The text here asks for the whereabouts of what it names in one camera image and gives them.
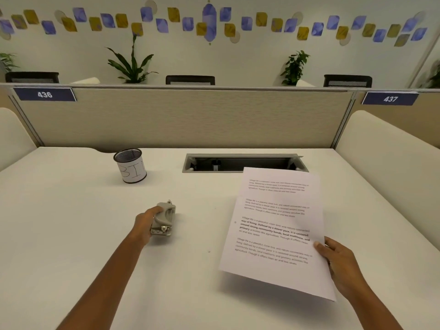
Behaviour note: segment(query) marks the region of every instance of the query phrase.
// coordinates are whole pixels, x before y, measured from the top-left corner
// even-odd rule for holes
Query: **pen holder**
[[[123,149],[113,156],[125,183],[138,183],[146,177],[142,151],[137,148]]]

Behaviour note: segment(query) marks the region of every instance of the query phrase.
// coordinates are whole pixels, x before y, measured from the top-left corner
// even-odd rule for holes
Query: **desk surface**
[[[45,147],[0,172],[2,328],[55,328],[135,215],[171,199],[173,236],[143,250],[112,329],[361,329],[340,294],[218,271],[241,174],[184,174],[186,153],[304,155],[321,176],[326,234],[355,252],[404,329],[438,328],[440,252],[332,149],[143,149],[148,177],[128,185],[111,154]]]

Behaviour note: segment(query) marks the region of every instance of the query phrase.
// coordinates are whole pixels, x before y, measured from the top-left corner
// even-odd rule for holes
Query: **forearm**
[[[388,308],[370,288],[350,299],[349,302],[364,330],[403,330]]]
[[[109,329],[142,248],[129,234],[57,330]]]

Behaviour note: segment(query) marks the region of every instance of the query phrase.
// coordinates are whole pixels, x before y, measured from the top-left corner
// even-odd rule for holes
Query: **person's right hand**
[[[325,236],[326,245],[315,242],[318,253],[327,258],[330,274],[338,291],[350,302],[371,292],[360,272],[353,251]]]

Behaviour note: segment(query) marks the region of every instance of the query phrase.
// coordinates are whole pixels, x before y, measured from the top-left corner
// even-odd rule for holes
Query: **white paper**
[[[220,270],[335,301],[324,243],[319,177],[245,168]]]

